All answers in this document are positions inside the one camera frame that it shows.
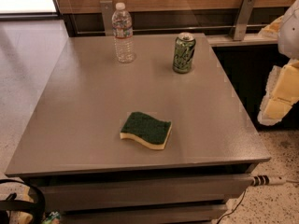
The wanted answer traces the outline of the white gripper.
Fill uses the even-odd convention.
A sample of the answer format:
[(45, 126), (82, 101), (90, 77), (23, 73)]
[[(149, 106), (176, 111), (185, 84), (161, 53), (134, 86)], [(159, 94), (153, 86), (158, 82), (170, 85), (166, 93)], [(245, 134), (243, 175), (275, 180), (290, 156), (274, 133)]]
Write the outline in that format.
[(257, 120), (265, 126), (283, 120), (299, 101), (299, 0), (285, 14), (261, 29), (259, 35), (277, 38), (278, 51), (290, 58), (283, 67), (273, 66), (265, 86)]

